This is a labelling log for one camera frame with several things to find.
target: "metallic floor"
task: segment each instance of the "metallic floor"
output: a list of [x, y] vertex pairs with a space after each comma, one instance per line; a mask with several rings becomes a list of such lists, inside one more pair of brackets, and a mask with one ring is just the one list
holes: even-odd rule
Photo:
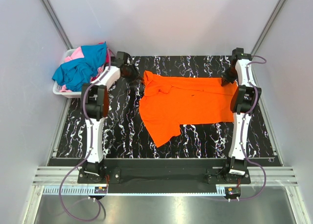
[[[242, 197], [257, 193], [259, 187], [243, 187]], [[82, 196], [64, 196], [70, 207]], [[287, 193], [283, 187], [266, 187], [252, 200], [221, 202], [216, 197], [147, 197], [107, 196], [101, 200], [106, 218], [101, 211], [93, 224], [295, 224]], [[70, 208], [72, 214], [88, 219], [94, 217], [98, 205], [83, 201]], [[36, 224], [82, 223], [62, 212], [59, 198], [44, 195], [38, 209]]]

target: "laundry basket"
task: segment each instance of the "laundry basket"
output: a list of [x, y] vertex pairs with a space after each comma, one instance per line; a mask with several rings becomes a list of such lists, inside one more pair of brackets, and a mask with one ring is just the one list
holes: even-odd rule
[[[61, 61], [61, 64], [64, 63], [64, 59], [67, 57], [67, 56], [71, 56], [72, 53], [75, 51], [76, 49], [69, 49], [67, 52], [65, 52], [65, 54], [63, 55], [62, 57], [62, 61]], [[62, 86], [59, 86], [58, 83], [55, 81], [54, 82], [54, 85], [53, 85], [53, 93], [54, 94], [59, 94], [59, 95], [63, 95], [64, 97], [66, 98], [80, 98], [81, 97], [81, 92], [60, 92]]]

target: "white wall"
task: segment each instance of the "white wall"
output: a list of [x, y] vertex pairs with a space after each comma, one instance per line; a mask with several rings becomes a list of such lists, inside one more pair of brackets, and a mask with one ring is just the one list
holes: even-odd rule
[[74, 46], [131, 55], [249, 52], [278, 0], [50, 0]]
[[17, 224], [64, 104], [51, 77], [65, 52], [40, 0], [0, 0], [1, 223]]
[[296, 178], [313, 220], [313, 0], [288, 0], [258, 55], [268, 63], [254, 66], [286, 165]]

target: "orange cloth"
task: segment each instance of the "orange cloth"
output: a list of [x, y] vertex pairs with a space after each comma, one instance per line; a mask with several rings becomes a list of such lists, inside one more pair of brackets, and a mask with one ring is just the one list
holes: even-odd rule
[[179, 125], [233, 122], [230, 101], [237, 85], [221, 78], [163, 77], [144, 73], [139, 113], [157, 147], [180, 135]]

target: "marble pattern tabletop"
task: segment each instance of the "marble pattern tabletop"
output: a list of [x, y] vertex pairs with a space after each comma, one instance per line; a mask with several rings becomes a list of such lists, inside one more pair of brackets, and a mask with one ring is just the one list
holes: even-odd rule
[[[220, 77], [229, 67], [228, 56], [138, 56], [133, 63], [162, 76]], [[109, 90], [110, 109], [103, 128], [106, 158], [221, 158], [232, 140], [233, 123], [181, 125], [181, 135], [157, 148], [138, 111], [144, 86], [119, 79]], [[80, 99], [72, 99], [56, 157], [81, 158], [86, 153], [86, 125]], [[265, 123], [257, 106], [249, 126], [250, 157], [274, 157]]]

